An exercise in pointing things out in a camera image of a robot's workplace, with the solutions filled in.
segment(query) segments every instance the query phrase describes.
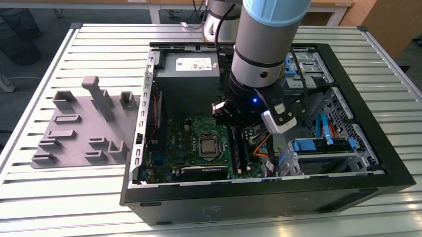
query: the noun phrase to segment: aluminum table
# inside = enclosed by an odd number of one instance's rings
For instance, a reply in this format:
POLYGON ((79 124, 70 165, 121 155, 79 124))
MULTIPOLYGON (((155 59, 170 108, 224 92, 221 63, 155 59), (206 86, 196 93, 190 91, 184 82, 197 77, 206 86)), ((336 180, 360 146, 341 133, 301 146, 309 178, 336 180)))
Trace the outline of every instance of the aluminum table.
POLYGON ((202 41, 178 25, 85 24, 71 29, 0 156, 2 236, 416 236, 422 233, 422 99, 370 33, 301 27, 296 42, 329 43, 419 184, 341 213, 150 227, 119 206, 123 165, 34 170, 58 90, 87 96, 98 75, 110 95, 142 92, 153 41, 202 41))

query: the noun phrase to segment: black cable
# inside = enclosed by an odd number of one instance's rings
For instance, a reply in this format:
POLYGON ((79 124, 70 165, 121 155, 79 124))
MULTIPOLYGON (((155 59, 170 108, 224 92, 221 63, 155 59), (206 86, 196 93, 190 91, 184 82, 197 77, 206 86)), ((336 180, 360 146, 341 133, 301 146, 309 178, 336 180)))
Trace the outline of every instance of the black cable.
POLYGON ((228 12, 225 13, 220 23, 218 23, 218 26, 217 26, 217 31, 216 31, 216 36, 214 36, 214 46, 216 46, 216 49, 218 50, 218 36, 220 36, 220 30, 222 28, 222 25, 224 25, 224 21, 226 20, 232 10, 236 8, 236 5, 237 4, 233 4, 230 9, 228 10, 228 12))
POLYGON ((192 14, 192 16, 190 16, 190 19, 193 18, 194 14, 197 14, 198 20, 202 21, 202 18, 201 18, 201 15, 200 15, 200 13, 198 13, 198 10, 201 11, 201 9, 204 8, 205 2, 206 2, 206 0, 204 0, 204 1, 201 2, 200 9, 197 9, 197 3, 196 3, 196 0, 193 0, 194 12, 193 12, 193 14, 192 14))
POLYGON ((269 135, 269 130, 264 131, 258 136, 256 136, 253 138, 253 141, 257 141, 258 139, 261 139, 262 137, 268 136, 269 135))
POLYGON ((297 64, 297 69, 298 69, 301 81, 302 81, 302 84, 304 84, 305 99, 308 99, 308 97, 309 97, 309 88, 306 86, 306 81, 305 81, 304 73, 302 73, 302 70, 301 70, 301 65, 300 65, 297 53, 296 53, 296 50, 293 49, 293 47, 290 47, 290 53, 292 53, 292 56, 293 56, 293 60, 296 61, 296 64, 297 64))
POLYGON ((205 20, 206 20, 206 15, 208 15, 208 10, 209 10, 209 5, 206 5, 206 13, 205 13, 205 17, 204 17, 204 19, 202 19, 202 21, 201 21, 200 26, 198 26, 198 27, 194 27, 194 26, 190 25, 190 27, 192 27, 194 30, 200 30, 200 29, 204 27, 205 20))
POLYGON ((165 11, 168 11, 168 13, 170 14, 172 17, 174 17, 174 18, 181 20, 181 17, 176 16, 169 10, 165 10, 165 11))

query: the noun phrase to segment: floor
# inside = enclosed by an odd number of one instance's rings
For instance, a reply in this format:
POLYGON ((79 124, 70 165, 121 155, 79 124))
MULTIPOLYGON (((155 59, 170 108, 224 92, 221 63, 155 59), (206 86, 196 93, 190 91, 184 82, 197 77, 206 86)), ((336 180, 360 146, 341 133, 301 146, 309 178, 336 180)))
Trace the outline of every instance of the floor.
MULTIPOLYGON (((17 85, 14 93, 0 91, 0 130, 14 130, 22 113, 31 100, 41 79, 50 66, 55 53, 67 34, 73 22, 85 23, 151 23, 150 12, 147 10, 65 10, 65 17, 57 19, 51 9, 33 9, 34 18, 39 24, 43 35, 35 40, 42 52, 42 59, 31 66, 17 66, 0 54, 0 72, 10 77, 21 77, 11 81, 17 85)), ((165 24, 180 24, 188 21, 193 11, 185 10, 176 13, 176 18, 170 18, 166 11, 161 11, 161 21, 165 24)), ((415 81, 417 87, 422 89, 422 47, 411 43, 403 55, 397 58, 401 66, 411 66, 408 76, 415 81)), ((0 133, 0 144, 6 144, 9 135, 0 133)))

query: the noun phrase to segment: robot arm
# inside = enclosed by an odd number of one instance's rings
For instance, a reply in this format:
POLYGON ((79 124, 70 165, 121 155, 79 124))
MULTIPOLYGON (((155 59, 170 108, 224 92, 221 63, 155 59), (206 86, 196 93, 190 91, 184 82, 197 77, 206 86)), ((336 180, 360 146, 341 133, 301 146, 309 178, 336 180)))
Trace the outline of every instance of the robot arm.
POLYGON ((280 79, 310 4, 312 0, 244 0, 230 90, 224 105, 213 105, 217 119, 252 124, 262 118, 272 134, 296 126, 304 109, 286 100, 280 79))

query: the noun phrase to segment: wire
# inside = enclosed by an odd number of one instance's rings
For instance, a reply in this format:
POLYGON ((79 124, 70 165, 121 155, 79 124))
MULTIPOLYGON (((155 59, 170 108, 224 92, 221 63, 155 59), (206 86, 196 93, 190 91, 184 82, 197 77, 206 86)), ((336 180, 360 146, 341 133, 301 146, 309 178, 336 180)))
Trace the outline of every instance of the wire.
POLYGON ((216 45, 216 49, 218 50, 218 36, 220 36, 220 30, 222 29, 222 25, 224 25, 224 21, 226 20, 230 12, 233 11, 233 9, 236 8, 236 5, 237 4, 233 4, 230 9, 228 10, 228 12, 225 13, 220 23, 218 23, 218 26, 217 26, 217 31, 216 31, 216 36, 214 36, 214 45, 216 45))
POLYGON ((200 15, 200 13, 198 13, 198 9, 197 9, 197 3, 196 3, 196 0, 193 0, 193 4, 194 4, 194 11, 196 11, 196 13, 197 13, 198 20, 201 20, 201 21, 202 21, 202 19, 201 19, 201 15, 200 15))
POLYGON ((269 130, 266 130, 265 132, 262 132, 261 134, 258 134, 252 141, 256 141, 257 139, 262 138, 264 136, 266 136, 269 134, 269 130))
POLYGON ((200 13, 198 13, 198 10, 201 11, 201 9, 204 8, 205 2, 206 2, 206 0, 204 0, 204 1, 201 2, 200 8, 197 9, 197 3, 196 3, 196 0, 193 0, 194 12, 193 12, 193 14, 192 14, 189 20, 193 19, 194 14, 197 14, 198 19, 202 20, 202 19, 201 19, 201 16, 200 16, 200 13))
POLYGON ((256 157, 266 157, 266 158, 269 158, 269 155, 268 154, 262 154, 262 153, 256 153, 254 156, 256 157))
POLYGON ((153 134, 151 134, 151 137, 150 137, 150 140, 147 142, 147 144, 150 144, 151 140, 153 140, 153 137, 154 137, 154 134, 157 133, 157 129, 158 129, 158 99, 157 99, 157 95, 153 95, 154 96, 154 117, 155 117, 155 124, 154 124, 154 131, 153 131, 153 134))
POLYGON ((6 81, 5 81, 5 78, 3 78, 3 73, 2 73, 2 72, 0 72, 0 77, 2 77, 2 82, 3 82, 3 84, 5 84, 6 86, 13 85, 13 83, 10 83, 9 85, 6 84, 6 81))
POLYGON ((206 20, 206 17, 204 17, 201 24, 200 24, 200 27, 194 27, 192 25, 189 25, 189 27, 192 27, 194 30, 200 30, 205 25, 205 20, 206 20))
POLYGON ((261 153, 257 153, 260 148, 262 147, 262 145, 265 144, 265 142, 269 140, 270 138, 270 135, 268 135, 264 139, 264 141, 261 142, 261 144, 258 145, 257 149, 254 150, 254 156, 266 156, 269 157, 266 154, 261 154, 261 153))
POLYGON ((9 79, 19 79, 19 78, 43 79, 43 78, 38 78, 38 77, 14 77, 14 78, 9 78, 9 79))
POLYGON ((333 136, 338 138, 338 137, 340 137, 340 134, 338 134, 338 132, 337 132, 337 129, 336 129, 333 123, 329 123, 329 126, 330 126, 330 128, 332 128, 333 136))

